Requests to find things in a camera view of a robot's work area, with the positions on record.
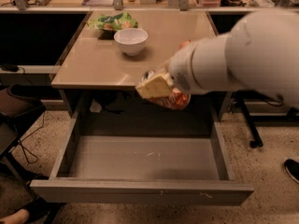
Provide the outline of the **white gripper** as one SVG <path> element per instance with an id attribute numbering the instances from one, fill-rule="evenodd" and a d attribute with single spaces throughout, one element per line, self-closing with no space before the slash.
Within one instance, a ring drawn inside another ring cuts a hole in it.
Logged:
<path id="1" fill-rule="evenodd" d="M 173 90 L 173 80 L 174 85 L 183 93 L 198 94 L 200 86 L 192 70 L 192 57 L 197 45 L 197 42 L 185 44 L 171 57 L 168 65 L 170 75 L 154 74 L 138 84 L 135 89 L 139 95 L 144 99 L 169 96 Z"/>

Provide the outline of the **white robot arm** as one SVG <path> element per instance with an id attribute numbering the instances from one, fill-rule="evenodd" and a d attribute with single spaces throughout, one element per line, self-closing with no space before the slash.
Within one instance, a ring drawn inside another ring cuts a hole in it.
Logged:
<path id="1" fill-rule="evenodd" d="M 193 41 L 136 86 L 144 99 L 211 91 L 257 91 L 299 106 L 299 14 L 283 8 L 251 12 L 230 32 Z"/>

